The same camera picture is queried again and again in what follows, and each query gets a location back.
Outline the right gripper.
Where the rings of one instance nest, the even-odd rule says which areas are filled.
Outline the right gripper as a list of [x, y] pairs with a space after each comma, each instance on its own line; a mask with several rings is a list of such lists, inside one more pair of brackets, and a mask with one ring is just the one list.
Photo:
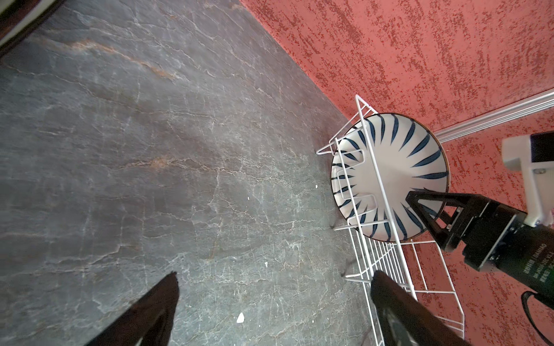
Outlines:
[[525, 224], [527, 215], [481, 195], [412, 190], [405, 201], [441, 249], [464, 244], [465, 264], [499, 270], [553, 297], [553, 229]]

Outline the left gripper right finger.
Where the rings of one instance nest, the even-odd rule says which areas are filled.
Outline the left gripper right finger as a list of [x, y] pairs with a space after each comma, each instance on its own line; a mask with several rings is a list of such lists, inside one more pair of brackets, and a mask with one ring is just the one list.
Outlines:
[[371, 297], [385, 345], [468, 344], [385, 272], [374, 273]]

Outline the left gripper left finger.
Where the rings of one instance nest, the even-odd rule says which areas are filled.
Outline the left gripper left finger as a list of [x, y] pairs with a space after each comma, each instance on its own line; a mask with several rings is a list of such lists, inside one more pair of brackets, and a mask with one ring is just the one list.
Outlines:
[[171, 272], [88, 342], [88, 345], [167, 345], [180, 297]]

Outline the white round bowl plate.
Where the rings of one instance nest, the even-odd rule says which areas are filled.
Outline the white round bowl plate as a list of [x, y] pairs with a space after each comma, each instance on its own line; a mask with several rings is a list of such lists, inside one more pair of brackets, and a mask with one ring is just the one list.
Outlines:
[[426, 231], [408, 205], [408, 193], [448, 192], [450, 169], [426, 127], [382, 113], [357, 122], [339, 141], [330, 181], [347, 223], [360, 223], [364, 235], [377, 241], [405, 242]]

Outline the black plate yellow rim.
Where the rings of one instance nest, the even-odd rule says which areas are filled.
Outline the black plate yellow rim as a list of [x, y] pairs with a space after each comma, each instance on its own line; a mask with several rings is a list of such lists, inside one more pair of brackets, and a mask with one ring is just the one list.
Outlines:
[[1, 57], [44, 23], [64, 0], [1, 0]]

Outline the right corner aluminium profile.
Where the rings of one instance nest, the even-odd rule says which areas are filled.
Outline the right corner aluminium profile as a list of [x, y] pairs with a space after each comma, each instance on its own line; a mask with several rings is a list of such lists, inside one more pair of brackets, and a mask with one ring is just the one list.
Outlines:
[[478, 117], [451, 125], [435, 133], [440, 143], [453, 141], [553, 107], [553, 89], [548, 89]]

